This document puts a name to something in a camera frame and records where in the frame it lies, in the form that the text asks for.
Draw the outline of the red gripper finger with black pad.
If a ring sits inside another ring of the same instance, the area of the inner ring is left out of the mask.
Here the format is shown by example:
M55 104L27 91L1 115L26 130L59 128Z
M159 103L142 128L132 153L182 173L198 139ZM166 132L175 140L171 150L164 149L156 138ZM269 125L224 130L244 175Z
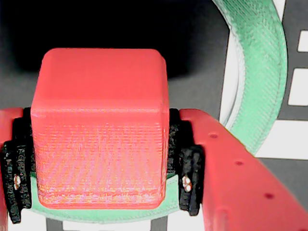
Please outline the red gripper finger with black pad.
M207 231L305 231L292 193L227 129L198 109L169 111L168 174L181 210L202 212Z
M32 207L31 175L35 174L30 107L0 111L0 212L13 224Z

